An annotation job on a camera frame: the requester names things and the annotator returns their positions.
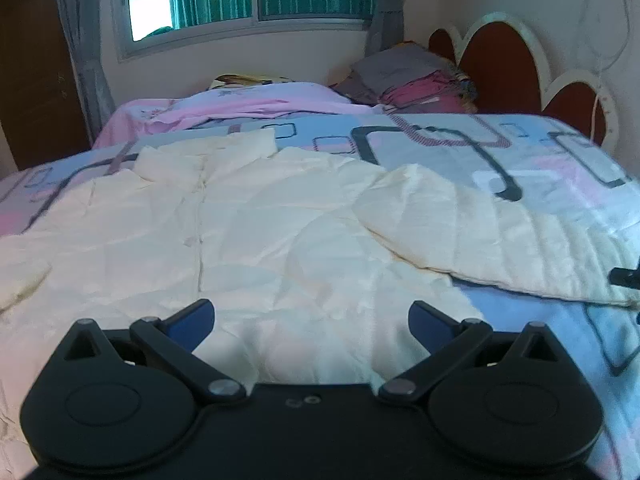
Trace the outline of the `cream quilted jacket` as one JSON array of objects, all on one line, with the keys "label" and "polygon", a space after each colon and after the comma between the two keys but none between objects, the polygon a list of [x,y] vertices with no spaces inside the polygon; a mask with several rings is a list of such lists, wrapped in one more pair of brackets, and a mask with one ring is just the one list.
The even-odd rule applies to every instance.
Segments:
[{"label": "cream quilted jacket", "polygon": [[455,280],[638,306],[608,272],[617,237],[454,183],[420,165],[278,148],[270,129],[142,148],[134,166],[65,192],[1,241],[1,474],[35,462],[18,412],[78,318],[104,328],[206,298],[198,356],[247,382],[381,385],[422,356],[417,299],[480,313]]}]

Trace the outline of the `stack of folded clothes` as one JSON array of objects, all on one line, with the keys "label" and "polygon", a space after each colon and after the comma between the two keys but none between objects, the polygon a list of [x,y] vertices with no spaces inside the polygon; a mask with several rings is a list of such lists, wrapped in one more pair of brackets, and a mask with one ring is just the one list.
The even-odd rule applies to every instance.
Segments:
[{"label": "stack of folded clothes", "polygon": [[366,56],[331,89],[356,104],[382,106],[387,113],[476,112],[472,79],[414,42]]}]

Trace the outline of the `patterned blue pink bedsheet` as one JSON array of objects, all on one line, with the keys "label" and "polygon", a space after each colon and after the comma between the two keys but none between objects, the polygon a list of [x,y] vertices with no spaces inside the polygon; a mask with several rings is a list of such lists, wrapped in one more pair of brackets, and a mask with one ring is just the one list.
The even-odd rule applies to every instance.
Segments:
[{"label": "patterned blue pink bedsheet", "polygon": [[[639,236],[638,181],[585,136],[553,118],[459,114],[311,115],[253,120],[236,129],[216,126],[144,136],[27,171],[18,187],[27,214],[9,235],[24,233],[72,188],[131,168],[142,148],[265,129],[273,131],[278,148],[360,159],[386,170],[416,164],[540,214],[617,237]],[[480,310],[474,318],[497,330],[519,330],[530,321],[552,329],[604,409],[604,430],[590,465],[607,479],[637,478],[639,304],[599,306],[465,280],[455,280],[454,286]],[[246,386],[355,383],[247,382],[224,374]]]}]

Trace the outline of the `pink lilac blanket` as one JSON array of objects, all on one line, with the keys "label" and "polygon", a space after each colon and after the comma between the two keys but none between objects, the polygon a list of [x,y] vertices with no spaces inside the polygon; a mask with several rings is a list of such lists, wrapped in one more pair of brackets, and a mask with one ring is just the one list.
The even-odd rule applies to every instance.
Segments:
[{"label": "pink lilac blanket", "polygon": [[140,99],[122,104],[107,121],[93,148],[137,141],[142,136],[181,131],[216,119],[270,119],[291,113],[372,115],[372,106],[355,104],[322,84],[279,82],[218,88],[184,99]]}]

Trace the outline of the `red white heart headboard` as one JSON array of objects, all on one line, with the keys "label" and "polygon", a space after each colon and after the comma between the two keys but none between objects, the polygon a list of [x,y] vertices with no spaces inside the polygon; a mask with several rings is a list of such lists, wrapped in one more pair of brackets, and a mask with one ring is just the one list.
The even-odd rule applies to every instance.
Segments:
[{"label": "red white heart headboard", "polygon": [[602,77],[582,68],[553,75],[544,46],[518,18],[488,13],[465,34],[442,25],[432,31],[427,47],[470,76],[479,112],[546,115],[572,126],[608,154],[615,151],[620,120]]}]

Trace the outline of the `yellow patterned pillow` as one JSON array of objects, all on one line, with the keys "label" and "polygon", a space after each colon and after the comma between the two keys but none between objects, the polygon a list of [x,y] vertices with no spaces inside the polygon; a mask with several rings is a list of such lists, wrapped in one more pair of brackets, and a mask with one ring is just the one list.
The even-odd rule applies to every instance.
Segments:
[{"label": "yellow patterned pillow", "polygon": [[265,84],[287,84],[291,79],[264,75],[223,74],[217,76],[209,85],[209,90],[221,88],[244,88],[264,86]]}]

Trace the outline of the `dark brown wooden door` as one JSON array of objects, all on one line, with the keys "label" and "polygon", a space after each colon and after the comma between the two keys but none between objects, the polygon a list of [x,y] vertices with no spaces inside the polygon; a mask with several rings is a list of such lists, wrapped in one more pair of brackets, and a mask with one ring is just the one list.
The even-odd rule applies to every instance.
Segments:
[{"label": "dark brown wooden door", "polygon": [[18,169],[89,148],[56,0],[1,0],[1,127]]}]

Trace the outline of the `grey right curtain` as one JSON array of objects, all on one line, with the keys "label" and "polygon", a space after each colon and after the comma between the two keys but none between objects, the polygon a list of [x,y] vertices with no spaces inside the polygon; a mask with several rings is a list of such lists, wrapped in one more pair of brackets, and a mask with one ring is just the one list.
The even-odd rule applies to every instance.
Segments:
[{"label": "grey right curtain", "polygon": [[373,1],[374,8],[364,49],[367,56],[392,48],[405,38],[406,0]]}]

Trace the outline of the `grey curtain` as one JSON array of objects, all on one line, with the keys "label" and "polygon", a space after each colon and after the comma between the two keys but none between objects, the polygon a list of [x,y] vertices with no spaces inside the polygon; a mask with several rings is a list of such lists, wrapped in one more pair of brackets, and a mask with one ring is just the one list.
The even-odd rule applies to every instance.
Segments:
[{"label": "grey curtain", "polygon": [[374,8],[364,49],[367,56],[392,48],[405,38],[406,0],[373,1]]},{"label": "grey curtain", "polygon": [[102,65],[100,0],[56,0],[91,144],[115,110]]}]

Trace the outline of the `grey left curtain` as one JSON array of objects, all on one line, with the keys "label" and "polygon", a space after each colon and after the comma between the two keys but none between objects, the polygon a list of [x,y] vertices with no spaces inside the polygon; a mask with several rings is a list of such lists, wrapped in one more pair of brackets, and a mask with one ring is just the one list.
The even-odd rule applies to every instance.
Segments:
[{"label": "grey left curtain", "polygon": [[102,65],[100,0],[56,0],[91,144],[115,110]]}]

